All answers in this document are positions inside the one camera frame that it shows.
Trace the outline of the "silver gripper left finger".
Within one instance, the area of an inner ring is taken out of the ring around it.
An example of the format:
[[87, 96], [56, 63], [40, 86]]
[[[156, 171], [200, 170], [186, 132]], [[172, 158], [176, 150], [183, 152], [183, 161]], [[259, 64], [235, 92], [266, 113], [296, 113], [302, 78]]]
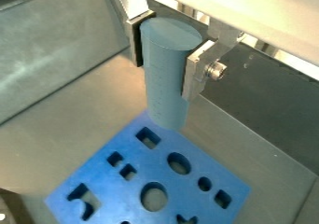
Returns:
[[123, 28], [129, 41], [131, 60], [136, 66], [143, 64], [140, 24], [156, 13], [149, 9], [147, 0], [115, 0], [123, 19]]

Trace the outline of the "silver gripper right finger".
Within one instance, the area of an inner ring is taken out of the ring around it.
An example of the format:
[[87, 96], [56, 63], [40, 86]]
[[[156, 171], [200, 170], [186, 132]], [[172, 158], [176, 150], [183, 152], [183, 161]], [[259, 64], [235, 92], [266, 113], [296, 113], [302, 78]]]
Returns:
[[208, 38], [195, 48], [187, 57], [182, 98], [191, 102], [204, 90], [208, 79], [223, 78], [227, 65], [219, 59], [236, 46], [243, 38], [243, 32], [218, 19], [210, 19]]

